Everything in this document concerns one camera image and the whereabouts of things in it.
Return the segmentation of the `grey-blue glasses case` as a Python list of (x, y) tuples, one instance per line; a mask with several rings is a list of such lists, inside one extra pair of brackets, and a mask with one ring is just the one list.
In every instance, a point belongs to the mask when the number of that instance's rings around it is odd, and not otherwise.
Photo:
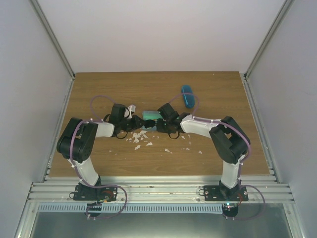
[[(153, 120), (155, 122), (157, 122), (158, 119), (162, 119), (158, 111), (143, 111), (142, 118), (143, 120)], [(145, 131), (156, 131), (157, 127), (156, 125), (152, 127), (148, 127), (147, 125), (144, 125), (141, 127), (141, 129)]]

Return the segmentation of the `blue translucent glasses case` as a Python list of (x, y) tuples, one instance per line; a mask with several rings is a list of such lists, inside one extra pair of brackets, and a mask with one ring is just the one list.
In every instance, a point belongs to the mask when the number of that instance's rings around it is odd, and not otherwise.
[(181, 88), (181, 93), (183, 96), (185, 107), (188, 109), (194, 108), (196, 101), (191, 86), (183, 85)]

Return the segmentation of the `black round sunglasses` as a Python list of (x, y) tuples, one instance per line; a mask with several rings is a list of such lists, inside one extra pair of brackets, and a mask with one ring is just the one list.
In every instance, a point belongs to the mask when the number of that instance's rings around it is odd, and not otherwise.
[(149, 129), (155, 127), (157, 124), (157, 120), (149, 119), (145, 121), (144, 127)]

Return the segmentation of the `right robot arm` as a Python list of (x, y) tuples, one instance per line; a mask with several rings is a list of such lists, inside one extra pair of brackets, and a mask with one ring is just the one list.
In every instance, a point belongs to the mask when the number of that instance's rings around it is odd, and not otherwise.
[(219, 181), (219, 195), (230, 201), (240, 189), (241, 167), (250, 155), (251, 143), (247, 135), (232, 117), (205, 119), (190, 113), (179, 114), (166, 103), (158, 109), (161, 119), (157, 131), (167, 134), (191, 133), (210, 138), (223, 160), (222, 176)]

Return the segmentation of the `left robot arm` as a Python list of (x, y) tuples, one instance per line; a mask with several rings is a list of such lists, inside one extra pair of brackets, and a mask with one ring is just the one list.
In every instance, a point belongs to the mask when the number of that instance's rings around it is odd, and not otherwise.
[(114, 104), (111, 113), (104, 119), (93, 122), (71, 118), (61, 134), (56, 150), (75, 169), (79, 182), (86, 186), (85, 195), (90, 200), (97, 200), (102, 195), (100, 176), (95, 171), (91, 152), (95, 139), (118, 138), (124, 131), (132, 132), (146, 125), (146, 121), (134, 115), (134, 111), (122, 104)]

